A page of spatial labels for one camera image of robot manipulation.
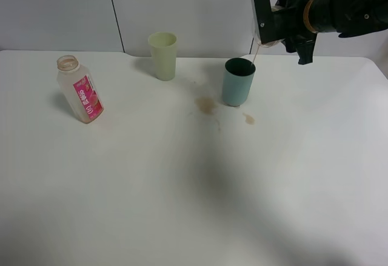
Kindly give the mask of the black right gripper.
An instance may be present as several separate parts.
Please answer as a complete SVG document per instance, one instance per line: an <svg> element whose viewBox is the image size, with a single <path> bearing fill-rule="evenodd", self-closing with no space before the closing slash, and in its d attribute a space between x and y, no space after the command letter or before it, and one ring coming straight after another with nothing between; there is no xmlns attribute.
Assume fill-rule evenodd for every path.
<svg viewBox="0 0 388 266"><path fill-rule="evenodd" d="M277 0L273 15L271 41L283 40L288 53L297 53L299 65L313 62L316 33L304 23L304 10L310 0Z"/></svg>

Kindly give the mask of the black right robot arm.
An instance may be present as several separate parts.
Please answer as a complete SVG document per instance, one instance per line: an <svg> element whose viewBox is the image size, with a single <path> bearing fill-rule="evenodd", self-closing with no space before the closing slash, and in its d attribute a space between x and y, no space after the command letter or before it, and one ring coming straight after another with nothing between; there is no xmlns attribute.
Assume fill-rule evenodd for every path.
<svg viewBox="0 0 388 266"><path fill-rule="evenodd" d="M275 35L299 64L312 62L318 34L353 38L387 29L387 0L278 0Z"/></svg>

